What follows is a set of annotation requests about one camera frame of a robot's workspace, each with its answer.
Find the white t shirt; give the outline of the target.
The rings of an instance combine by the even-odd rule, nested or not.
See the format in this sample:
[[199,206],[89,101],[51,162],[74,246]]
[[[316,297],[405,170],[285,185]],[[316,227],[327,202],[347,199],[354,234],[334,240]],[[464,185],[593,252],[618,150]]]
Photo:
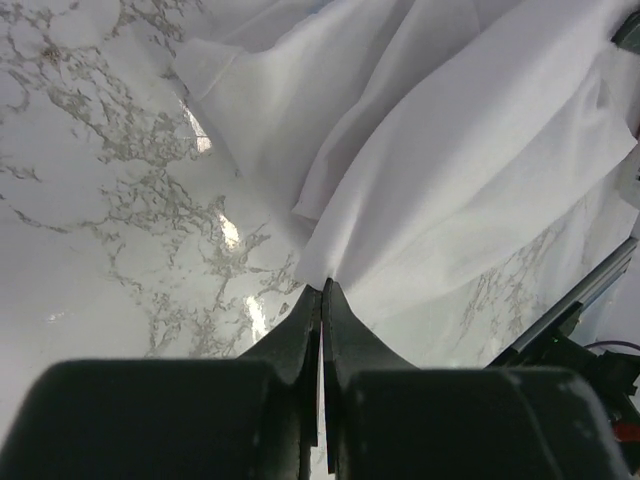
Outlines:
[[607,63],[630,1],[229,7],[174,69],[241,173],[361,316],[529,244],[634,148]]

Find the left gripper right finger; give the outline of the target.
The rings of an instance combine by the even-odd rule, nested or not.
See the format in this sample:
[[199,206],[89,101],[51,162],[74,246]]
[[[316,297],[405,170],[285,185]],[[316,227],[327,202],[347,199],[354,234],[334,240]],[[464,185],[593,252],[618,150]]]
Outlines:
[[558,367],[421,369],[353,313],[321,307],[327,467],[338,479],[626,479],[596,392]]

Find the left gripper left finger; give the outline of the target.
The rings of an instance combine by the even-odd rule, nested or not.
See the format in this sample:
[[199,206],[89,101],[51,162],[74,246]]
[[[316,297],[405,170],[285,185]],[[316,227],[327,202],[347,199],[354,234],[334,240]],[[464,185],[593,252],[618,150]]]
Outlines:
[[234,359],[47,369],[1,450],[5,479],[306,479],[318,443],[321,295]]

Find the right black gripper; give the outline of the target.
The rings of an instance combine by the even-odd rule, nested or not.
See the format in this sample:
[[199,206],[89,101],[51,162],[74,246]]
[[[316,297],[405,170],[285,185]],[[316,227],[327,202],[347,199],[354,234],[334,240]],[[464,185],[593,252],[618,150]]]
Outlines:
[[618,48],[630,52],[640,52],[640,11],[636,9],[621,24],[611,42]]

